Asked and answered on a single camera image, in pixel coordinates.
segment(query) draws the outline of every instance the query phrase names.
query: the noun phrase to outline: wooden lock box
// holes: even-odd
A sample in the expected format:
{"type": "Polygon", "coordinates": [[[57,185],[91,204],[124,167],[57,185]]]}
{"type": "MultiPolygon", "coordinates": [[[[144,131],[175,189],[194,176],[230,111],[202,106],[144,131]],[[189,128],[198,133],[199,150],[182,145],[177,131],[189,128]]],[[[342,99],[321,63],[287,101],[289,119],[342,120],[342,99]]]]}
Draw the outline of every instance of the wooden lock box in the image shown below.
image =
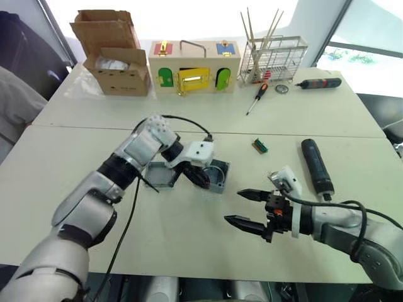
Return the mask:
{"type": "Polygon", "coordinates": [[[149,54],[157,92],[232,92],[241,56],[235,41],[152,42],[149,54]]]}

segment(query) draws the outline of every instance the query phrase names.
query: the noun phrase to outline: small metal disc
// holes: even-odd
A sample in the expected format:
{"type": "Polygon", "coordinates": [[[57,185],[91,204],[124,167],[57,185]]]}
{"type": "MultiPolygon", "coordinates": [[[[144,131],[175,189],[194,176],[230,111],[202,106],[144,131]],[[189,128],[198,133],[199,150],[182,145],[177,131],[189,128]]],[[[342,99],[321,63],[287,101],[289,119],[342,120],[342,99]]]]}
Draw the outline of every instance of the small metal disc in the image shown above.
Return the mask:
{"type": "Polygon", "coordinates": [[[286,94],[288,92],[288,87],[286,85],[277,85],[276,86],[276,92],[280,93],[280,94],[286,94]]]}

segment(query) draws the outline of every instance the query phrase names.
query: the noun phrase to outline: metal handle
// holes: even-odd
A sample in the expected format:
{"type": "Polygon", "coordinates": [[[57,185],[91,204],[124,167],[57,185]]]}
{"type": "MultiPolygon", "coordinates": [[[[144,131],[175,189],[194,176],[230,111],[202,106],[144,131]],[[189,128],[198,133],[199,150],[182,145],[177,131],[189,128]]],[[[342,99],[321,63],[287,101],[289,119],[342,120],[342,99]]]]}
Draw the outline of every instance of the metal handle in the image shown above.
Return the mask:
{"type": "Polygon", "coordinates": [[[206,48],[205,48],[203,45],[196,44],[196,43],[193,43],[193,42],[189,42],[189,41],[186,41],[186,40],[181,40],[181,41],[179,42],[179,49],[180,49],[180,50],[182,50],[182,43],[183,43],[183,42],[185,42],[185,43],[187,43],[187,44],[190,44],[190,45],[193,45],[193,46],[201,47],[201,48],[204,50],[204,57],[207,58],[207,50],[206,50],[206,48]]]}

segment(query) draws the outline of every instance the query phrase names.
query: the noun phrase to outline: small green circuit board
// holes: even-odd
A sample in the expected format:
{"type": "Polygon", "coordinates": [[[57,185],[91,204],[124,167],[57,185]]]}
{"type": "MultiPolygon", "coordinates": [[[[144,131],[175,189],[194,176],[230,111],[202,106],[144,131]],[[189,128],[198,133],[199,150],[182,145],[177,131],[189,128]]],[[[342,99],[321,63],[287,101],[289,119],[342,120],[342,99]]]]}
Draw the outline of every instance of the small green circuit board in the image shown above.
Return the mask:
{"type": "Polygon", "coordinates": [[[266,148],[266,146],[257,138],[254,140],[254,142],[252,143],[252,146],[260,153],[260,154],[264,154],[267,153],[268,149],[266,148]]]}

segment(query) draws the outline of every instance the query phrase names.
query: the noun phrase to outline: wire rack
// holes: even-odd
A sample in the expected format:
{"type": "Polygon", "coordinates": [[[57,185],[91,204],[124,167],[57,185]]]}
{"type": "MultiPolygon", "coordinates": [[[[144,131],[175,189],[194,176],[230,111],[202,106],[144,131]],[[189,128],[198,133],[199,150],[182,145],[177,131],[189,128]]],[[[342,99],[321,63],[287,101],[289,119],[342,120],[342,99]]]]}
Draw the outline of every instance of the wire rack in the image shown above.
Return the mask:
{"type": "Polygon", "coordinates": [[[274,36],[261,48],[264,39],[248,41],[242,59],[240,77],[244,83],[292,80],[307,51],[300,36],[274,36]]]}

